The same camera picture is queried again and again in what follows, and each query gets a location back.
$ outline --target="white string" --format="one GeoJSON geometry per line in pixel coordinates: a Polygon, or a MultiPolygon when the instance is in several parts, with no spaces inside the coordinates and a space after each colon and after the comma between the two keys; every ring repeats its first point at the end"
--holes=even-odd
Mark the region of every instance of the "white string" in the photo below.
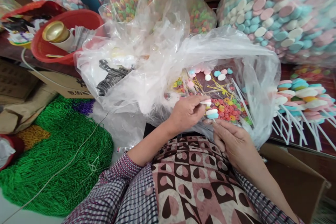
{"type": "Polygon", "coordinates": [[[27,63],[27,61],[24,59],[24,58],[25,58],[25,51],[26,51],[26,48],[24,48],[24,49],[22,50],[22,52],[21,52],[21,59],[22,59],[22,61],[27,65],[27,67],[29,67],[31,70],[33,70],[34,72],[36,72],[38,75],[41,75],[43,78],[46,78],[47,80],[51,81],[52,83],[54,83],[54,84],[56,84],[56,85],[58,85],[58,86],[60,86],[60,87],[62,87],[62,88],[72,89],[72,90],[76,90],[76,91],[81,91],[82,93],[85,93],[85,94],[88,94],[88,95],[92,95],[91,93],[85,92],[85,91],[80,90],[80,89],[75,89],[75,88],[72,88],[72,87],[66,87],[66,86],[63,86],[63,85],[61,85],[61,84],[59,84],[59,83],[57,83],[57,82],[55,82],[55,81],[49,79],[47,76],[41,74],[39,71],[37,71],[36,69],[34,69],[31,65],[29,65],[29,64],[27,63]]]}
{"type": "Polygon", "coordinates": [[[58,175],[61,171],[63,171],[65,168],[67,168],[76,158],[79,150],[81,149],[81,147],[88,141],[88,139],[93,135],[93,133],[96,131],[96,128],[105,120],[105,118],[107,117],[109,113],[107,112],[106,116],[100,121],[100,123],[98,123],[96,125],[96,127],[94,128],[94,130],[92,131],[91,135],[81,144],[81,146],[78,148],[78,150],[76,151],[74,157],[71,159],[71,161],[69,163],[67,163],[62,169],[60,169],[58,172],[56,172],[46,183],[45,185],[41,188],[41,190],[31,199],[29,200],[26,204],[24,204],[22,207],[20,207],[18,210],[16,210],[14,213],[12,213],[4,222],[2,222],[1,224],[4,224],[6,221],[8,221],[10,218],[12,218],[17,212],[19,212],[21,209],[23,209],[24,207],[26,207],[30,202],[32,202],[43,190],[44,188],[49,184],[49,182],[56,176],[58,175]]]}

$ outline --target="red basket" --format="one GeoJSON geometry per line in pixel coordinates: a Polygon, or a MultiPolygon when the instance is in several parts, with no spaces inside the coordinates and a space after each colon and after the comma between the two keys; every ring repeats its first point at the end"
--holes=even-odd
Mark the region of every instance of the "red basket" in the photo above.
{"type": "Polygon", "coordinates": [[[15,153],[9,156],[6,164],[2,168],[0,168],[1,171],[9,166],[11,163],[13,163],[23,153],[25,149],[25,143],[21,138],[18,138],[16,136],[0,135],[0,137],[5,138],[9,142],[11,147],[15,150],[15,153]]]}
{"type": "MultiPolygon", "coordinates": [[[[62,21],[68,28],[75,28],[75,26],[84,26],[90,30],[96,30],[104,24],[102,18],[96,12],[91,10],[71,10],[64,12],[56,17],[50,19],[44,26],[56,20],[62,21]]],[[[60,63],[63,65],[74,65],[74,53],[68,53],[53,44],[45,41],[42,38],[44,26],[35,34],[31,45],[31,51],[36,59],[45,63],[60,63]],[[49,58],[46,54],[64,55],[62,58],[49,58]]]]}

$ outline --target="clear plastic bag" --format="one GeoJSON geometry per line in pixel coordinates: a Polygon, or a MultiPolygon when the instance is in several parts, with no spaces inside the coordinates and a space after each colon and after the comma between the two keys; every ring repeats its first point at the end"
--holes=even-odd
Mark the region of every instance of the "clear plastic bag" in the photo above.
{"type": "MultiPolygon", "coordinates": [[[[274,52],[253,45],[242,32],[229,27],[189,38],[188,1],[156,1],[155,6],[161,11],[154,12],[154,5],[148,5],[129,23],[106,23],[97,31],[97,34],[105,32],[105,37],[94,36],[83,46],[83,51],[75,54],[77,70],[105,110],[115,116],[143,114],[149,123],[157,126],[169,117],[180,99],[181,95],[171,87],[186,69],[197,65],[209,69],[230,67],[236,83],[246,92],[253,121],[253,127],[244,120],[241,125],[260,147],[271,133],[275,94],[272,90],[280,79],[279,59],[274,52]],[[105,60],[112,67],[116,48],[126,59],[133,56],[134,70],[104,96],[99,96],[96,87],[107,75],[99,62],[105,60]]],[[[212,139],[210,126],[200,122],[192,130],[212,139]]]]}
{"type": "MultiPolygon", "coordinates": [[[[99,13],[107,21],[131,22],[138,13],[143,13],[151,5],[153,11],[162,13],[166,0],[104,0],[99,13]]],[[[216,14],[203,0],[187,0],[186,7],[190,16],[190,32],[206,33],[216,27],[216,14]]]]}
{"type": "Polygon", "coordinates": [[[221,0],[217,18],[283,63],[336,66],[336,0],[221,0]]]}

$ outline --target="floor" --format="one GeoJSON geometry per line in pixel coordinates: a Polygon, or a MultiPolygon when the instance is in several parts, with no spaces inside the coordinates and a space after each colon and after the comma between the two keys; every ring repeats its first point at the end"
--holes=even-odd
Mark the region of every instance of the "floor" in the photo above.
{"type": "MultiPolygon", "coordinates": [[[[18,206],[9,203],[3,196],[0,188],[0,223],[3,223],[11,214],[19,209],[18,206]]],[[[21,224],[24,220],[25,224],[48,223],[60,224],[64,218],[50,217],[28,210],[20,210],[12,218],[6,221],[5,224],[21,224]]]]}

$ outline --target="plaid sleeve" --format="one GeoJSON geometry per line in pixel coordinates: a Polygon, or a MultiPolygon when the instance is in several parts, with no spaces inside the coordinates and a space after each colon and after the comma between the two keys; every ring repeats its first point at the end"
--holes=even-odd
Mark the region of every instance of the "plaid sleeve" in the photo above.
{"type": "Polygon", "coordinates": [[[113,223],[127,187],[141,169],[124,153],[110,169],[100,174],[86,199],[63,223],[113,223]]]}
{"type": "Polygon", "coordinates": [[[254,205],[260,220],[266,224],[295,224],[295,222],[281,211],[272,201],[260,192],[250,181],[234,169],[237,180],[244,188],[246,195],[254,205]]]}

